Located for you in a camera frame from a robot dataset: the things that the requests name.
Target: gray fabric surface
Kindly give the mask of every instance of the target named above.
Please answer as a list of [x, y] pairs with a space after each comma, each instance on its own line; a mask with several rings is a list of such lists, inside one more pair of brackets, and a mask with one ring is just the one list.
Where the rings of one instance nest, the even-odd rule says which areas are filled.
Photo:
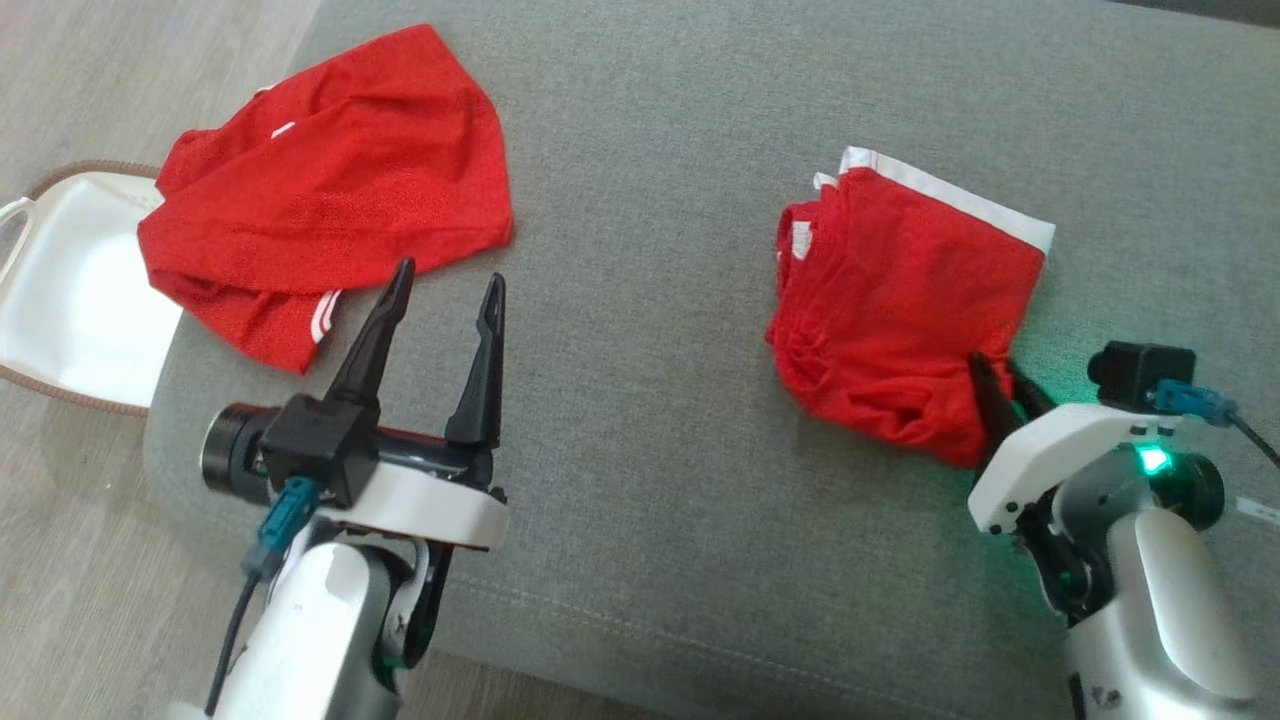
[[[1059, 223], [1018, 347], [1061, 398], [1110, 338], [1187, 345], [1280, 438], [1271, 31], [1085, 0], [388, 0], [328, 3], [297, 64], [416, 22], [497, 104], [517, 218], [419, 279], [384, 386], [387, 424], [442, 432], [506, 273], [512, 528], [457, 559], [443, 650], [678, 716], [1069, 716], [1061, 623], [972, 527], [969, 475], [774, 377], [777, 217], [846, 145]], [[305, 380], [183, 320], [146, 470], [196, 551], [232, 566], [261, 514], [202, 487], [209, 419], [323, 389], [370, 302]], [[1239, 436], [1184, 442], [1280, 505]], [[1280, 532], [1233, 514], [1210, 543], [1274, 685]]]

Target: stitching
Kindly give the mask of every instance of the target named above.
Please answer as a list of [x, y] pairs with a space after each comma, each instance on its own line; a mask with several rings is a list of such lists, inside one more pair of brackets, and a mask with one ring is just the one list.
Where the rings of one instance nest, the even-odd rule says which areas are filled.
[[[767, 670], [767, 675], [782, 682], [785, 685], [814, 685], [826, 692], [833, 694], [861, 694], [870, 698], [886, 701], [893, 705], [908, 707], [911, 710], [918, 710], [927, 712], [937, 717], [947, 717], [951, 720], [963, 720], [963, 716], [956, 715], [950, 710], [941, 707], [932, 707], [919, 702], [914, 702], [906, 698], [893, 697], [879, 691], [873, 691], [870, 688], [856, 685], [851, 683], [845, 683], [827, 675], [819, 675], [817, 673], [810, 673], [809, 670], [801, 670], [799, 667], [792, 667], [790, 665], [783, 665], [781, 662], [774, 662], [772, 660], [765, 660], [763, 657], [756, 657], [754, 655], [748, 655], [745, 652], [739, 652], [701, 641], [695, 641], [692, 638], [677, 635], [664, 630], [658, 630], [654, 628], [646, 628], [644, 625], [637, 625], [627, 620], [621, 620], [609, 615], [600, 612], [594, 612], [567, 602], [558, 600], [552, 600], [549, 597], [541, 597], [530, 592], [520, 591], [516, 588], [509, 588], [506, 585], [499, 585], [495, 583], [489, 583], [479, 578], [467, 575], [465, 573], [452, 573], [453, 579], [461, 580], [461, 585], [466, 591], [475, 592], [477, 594], [488, 594], [494, 598], [509, 602], [512, 605], [524, 605], [539, 607], [547, 612], [558, 615], [572, 623], [579, 623], [581, 625], [600, 628], [611, 634], [641, 641], [653, 642], [657, 644], [666, 644], [675, 650], [684, 651], [690, 655], [704, 657], [708, 660], [714, 660], [723, 665], [737, 666], [741, 664], [754, 666], [755, 670]], [[573, 615], [581, 615], [582, 618], [576, 618]]]

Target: black cable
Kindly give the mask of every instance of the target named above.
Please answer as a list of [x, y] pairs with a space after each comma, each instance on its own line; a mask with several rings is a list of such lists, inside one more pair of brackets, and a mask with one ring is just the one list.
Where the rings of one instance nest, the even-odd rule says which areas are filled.
[[223, 652], [218, 656], [218, 667], [214, 670], [214, 685], [209, 688], [209, 701], [205, 702], [205, 715], [212, 717], [218, 710], [218, 696], [223, 694], [223, 683], [227, 680], [227, 670], [232, 664], [232, 653], [236, 652], [236, 635], [239, 634], [241, 623], [244, 621], [244, 612], [248, 610], [248, 601], [253, 598], [253, 591], [262, 579], [259, 573], [250, 573], [244, 578], [244, 587], [241, 597], [236, 601], [236, 610], [232, 611], [232, 620], [227, 624], [227, 637], [223, 638]]
[[1267, 460], [1270, 460], [1272, 465], [1280, 468], [1280, 452], [1276, 452], [1276, 448], [1271, 447], [1271, 445], [1267, 441], [1262, 439], [1262, 436], [1260, 436], [1253, 428], [1251, 428], [1248, 423], [1242, 420], [1240, 416], [1231, 410], [1226, 413], [1226, 419], [1230, 420], [1231, 424], [1235, 425], [1236, 428], [1240, 428], [1240, 432], [1244, 433], [1244, 437], [1249, 438], [1249, 442], [1258, 446], [1258, 450], [1262, 451], [1262, 455], [1267, 456]]

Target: white stripe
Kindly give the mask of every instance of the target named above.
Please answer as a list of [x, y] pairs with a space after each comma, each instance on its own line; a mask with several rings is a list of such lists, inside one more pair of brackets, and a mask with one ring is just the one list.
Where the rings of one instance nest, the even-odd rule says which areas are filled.
[[1037, 220], [1016, 210], [1010, 210], [1004, 205], [997, 205], [984, 197], [978, 197], [966, 190], [938, 179], [919, 168], [913, 168], [901, 160], [895, 160], [888, 155], [881, 155], [865, 147], [846, 147], [845, 154], [840, 159], [840, 174], [845, 174], [850, 168], [870, 168], [881, 177], [886, 177], [940, 202], [946, 202], [966, 215], [972, 215], [1016, 237], [1041, 252], [1048, 254], [1050, 246], [1053, 245], [1055, 228], [1052, 223]]
[[325, 323], [328, 320], [329, 313], [333, 311], [333, 305], [330, 300], [338, 296], [337, 290], [330, 290], [329, 292], [320, 296], [320, 302], [316, 302], [316, 310], [311, 314], [311, 341], [320, 342], [324, 340], [324, 333], [328, 332]]
[[1267, 507], [1261, 502], [1254, 502], [1247, 497], [1235, 498], [1235, 509], [1242, 515], [1248, 515], [1249, 518], [1257, 518], [1258, 520], [1265, 520], [1272, 525], [1280, 525], [1280, 510], [1274, 507]]
[[791, 223], [791, 256], [804, 260], [809, 255], [810, 245], [813, 245], [813, 229], [809, 223], [800, 220]]

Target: red garment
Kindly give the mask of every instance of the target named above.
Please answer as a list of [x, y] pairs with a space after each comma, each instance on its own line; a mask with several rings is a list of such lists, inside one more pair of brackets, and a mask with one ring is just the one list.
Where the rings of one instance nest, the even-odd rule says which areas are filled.
[[778, 227], [767, 340], [812, 415], [977, 465], [984, 442], [968, 356], [1006, 393], [1010, 345], [1053, 225], [864, 149]]
[[189, 131], [138, 225], [151, 284], [302, 373], [338, 291], [511, 242], [498, 114], [430, 26], [375, 38]]

